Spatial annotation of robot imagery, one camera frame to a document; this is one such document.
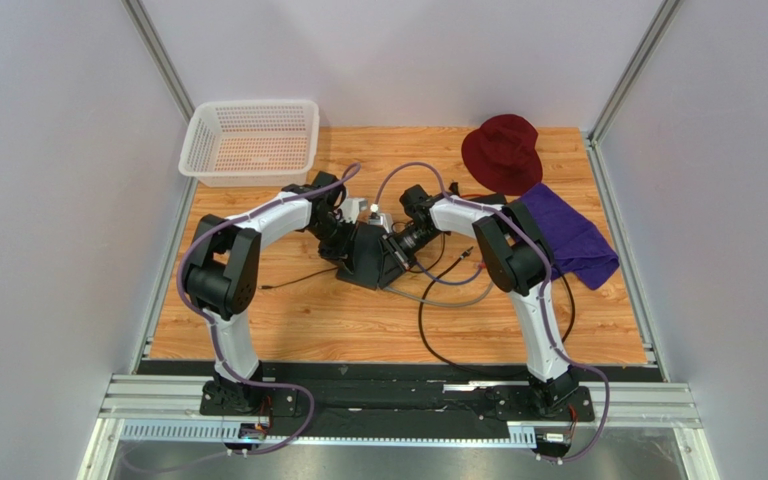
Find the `black network switch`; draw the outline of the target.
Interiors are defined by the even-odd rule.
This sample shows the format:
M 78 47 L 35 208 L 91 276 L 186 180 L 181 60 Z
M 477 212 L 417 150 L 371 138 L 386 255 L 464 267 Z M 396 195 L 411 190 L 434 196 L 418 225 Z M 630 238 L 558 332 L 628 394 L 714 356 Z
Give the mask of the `black network switch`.
M 379 226 L 360 223 L 357 227 L 351 262 L 340 267 L 336 279 L 371 290 L 384 289 L 399 277 L 383 276 L 383 245 L 387 232 Z

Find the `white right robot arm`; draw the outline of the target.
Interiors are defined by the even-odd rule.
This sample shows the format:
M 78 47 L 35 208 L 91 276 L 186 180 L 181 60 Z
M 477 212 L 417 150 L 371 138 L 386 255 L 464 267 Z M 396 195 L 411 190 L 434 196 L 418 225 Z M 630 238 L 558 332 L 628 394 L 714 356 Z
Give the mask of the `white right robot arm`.
M 432 196 L 414 185 L 399 198 L 411 219 L 403 232 L 451 232 L 477 242 L 491 281 L 512 302 L 526 344 L 527 404 L 550 417 L 567 408 L 579 387 L 555 316 L 552 252 L 527 207 L 504 199 L 497 194 L 468 199 L 451 192 Z

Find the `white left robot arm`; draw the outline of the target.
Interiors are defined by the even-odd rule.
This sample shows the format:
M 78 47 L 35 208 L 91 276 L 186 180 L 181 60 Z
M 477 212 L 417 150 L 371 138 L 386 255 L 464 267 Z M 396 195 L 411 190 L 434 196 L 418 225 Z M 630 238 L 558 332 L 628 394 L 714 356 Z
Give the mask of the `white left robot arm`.
M 313 184 L 289 185 L 248 212 L 206 215 L 198 223 L 175 283 L 184 305 L 207 325 L 219 393 L 252 403 L 273 389 L 262 377 L 250 327 L 261 253 L 296 231 L 327 241 L 337 237 L 345 223 L 336 203 L 359 169 L 352 164 L 340 177 L 320 172 Z

